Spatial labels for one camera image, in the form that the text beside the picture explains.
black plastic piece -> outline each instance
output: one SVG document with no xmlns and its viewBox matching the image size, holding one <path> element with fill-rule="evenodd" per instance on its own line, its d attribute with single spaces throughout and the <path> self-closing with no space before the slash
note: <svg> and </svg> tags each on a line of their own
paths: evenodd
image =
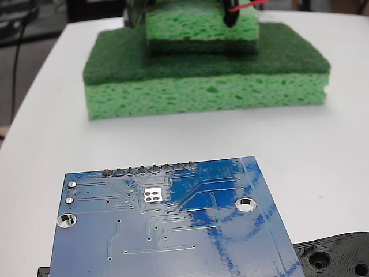
<svg viewBox="0 0 369 277">
<path fill-rule="evenodd" d="M 240 11 L 237 12 L 230 12 L 229 10 L 232 8 L 235 8 L 239 5 L 238 0 L 223 0 L 223 6 L 224 6 L 224 23 L 232 28 L 237 23 L 237 19 L 240 15 Z"/>
<path fill-rule="evenodd" d="M 48 277 L 50 274 L 50 267 L 40 267 L 37 272 L 37 277 Z"/>
<path fill-rule="evenodd" d="M 369 233 L 349 233 L 294 244 L 305 277 L 368 277 Z M 40 267 L 37 277 L 48 277 Z"/>
<path fill-rule="evenodd" d="M 86 0 L 66 1 L 69 22 L 122 16 L 122 11 L 125 8 L 125 1 L 123 0 L 99 2 L 88 2 Z"/>
</svg>

circuit board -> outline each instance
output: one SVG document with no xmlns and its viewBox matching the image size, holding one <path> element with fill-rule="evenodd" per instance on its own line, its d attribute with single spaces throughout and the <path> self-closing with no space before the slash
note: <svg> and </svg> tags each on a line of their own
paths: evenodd
<svg viewBox="0 0 369 277">
<path fill-rule="evenodd" d="M 304 276 L 254 157 L 66 174 L 50 277 Z"/>
</svg>

mounting hole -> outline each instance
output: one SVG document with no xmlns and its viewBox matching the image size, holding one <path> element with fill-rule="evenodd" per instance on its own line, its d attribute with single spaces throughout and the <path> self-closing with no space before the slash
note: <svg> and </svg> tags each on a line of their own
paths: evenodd
<svg viewBox="0 0 369 277">
<path fill-rule="evenodd" d="M 77 217 L 73 214 L 62 214 L 58 216 L 57 225 L 60 228 L 71 228 L 77 222 Z"/>
<path fill-rule="evenodd" d="M 354 272 L 357 276 L 368 276 L 369 269 L 365 264 L 358 264 Z"/>
<path fill-rule="evenodd" d="M 240 198 L 235 203 L 236 208 L 242 212 L 252 212 L 256 209 L 256 201 L 252 198 Z"/>
<path fill-rule="evenodd" d="M 323 270 L 327 268 L 330 265 L 330 261 L 330 256 L 323 251 L 315 252 L 309 257 L 310 265 L 316 270 Z"/>
</svg>

table surface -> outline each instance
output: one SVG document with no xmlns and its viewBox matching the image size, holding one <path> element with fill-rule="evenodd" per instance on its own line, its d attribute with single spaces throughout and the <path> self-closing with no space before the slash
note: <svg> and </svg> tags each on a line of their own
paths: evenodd
<svg viewBox="0 0 369 277">
<path fill-rule="evenodd" d="M 261 19 L 287 23 L 330 61 L 324 106 L 88 121 L 85 62 L 97 33 L 122 19 L 68 25 L 0 150 L 1 274 L 49 266 L 64 174 L 106 167 L 255 155 L 292 243 L 369 231 L 369 18 Z"/>
</svg>

dark green scouring pad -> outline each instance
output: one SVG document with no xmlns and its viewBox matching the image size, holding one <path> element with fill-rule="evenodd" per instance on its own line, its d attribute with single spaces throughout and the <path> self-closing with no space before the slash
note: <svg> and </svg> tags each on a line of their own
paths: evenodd
<svg viewBox="0 0 369 277">
<path fill-rule="evenodd" d="M 260 24 L 258 55 L 149 55 L 145 28 L 102 32 L 84 70 L 90 119 L 323 104 L 326 59 L 290 27 Z"/>
<path fill-rule="evenodd" d="M 248 4 L 250 0 L 239 0 Z M 146 16 L 147 39 L 155 53 L 250 53 L 258 50 L 259 16 L 254 7 L 239 12 L 228 28 L 217 0 L 157 0 Z"/>
</svg>

